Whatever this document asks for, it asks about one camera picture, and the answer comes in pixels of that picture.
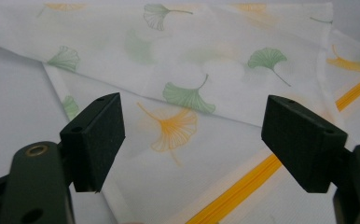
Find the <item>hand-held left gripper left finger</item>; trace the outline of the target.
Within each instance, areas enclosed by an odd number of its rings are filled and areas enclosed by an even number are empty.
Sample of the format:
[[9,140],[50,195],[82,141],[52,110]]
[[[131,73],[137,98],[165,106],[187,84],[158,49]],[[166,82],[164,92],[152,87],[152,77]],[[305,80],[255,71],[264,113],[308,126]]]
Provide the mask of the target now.
[[60,132],[77,192],[99,192],[125,139],[120,93],[94,100]]

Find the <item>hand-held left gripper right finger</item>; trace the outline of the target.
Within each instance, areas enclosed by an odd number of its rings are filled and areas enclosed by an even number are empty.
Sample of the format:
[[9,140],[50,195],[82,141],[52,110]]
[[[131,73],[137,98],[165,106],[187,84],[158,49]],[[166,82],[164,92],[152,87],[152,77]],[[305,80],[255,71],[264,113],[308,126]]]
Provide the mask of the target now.
[[309,193],[326,193],[330,184],[349,188],[347,137],[296,101],[268,97],[261,138]]

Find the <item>white leaf-print mesh laundry bag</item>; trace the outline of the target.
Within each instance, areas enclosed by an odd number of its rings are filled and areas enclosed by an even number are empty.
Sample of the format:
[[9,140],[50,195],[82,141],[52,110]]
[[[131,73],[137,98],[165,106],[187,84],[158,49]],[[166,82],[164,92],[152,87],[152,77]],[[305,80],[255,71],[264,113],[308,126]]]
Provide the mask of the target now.
[[292,99],[360,144],[360,42],[318,4],[0,4],[0,47],[44,64],[69,118],[121,95],[104,184],[119,224],[335,224],[262,142]]

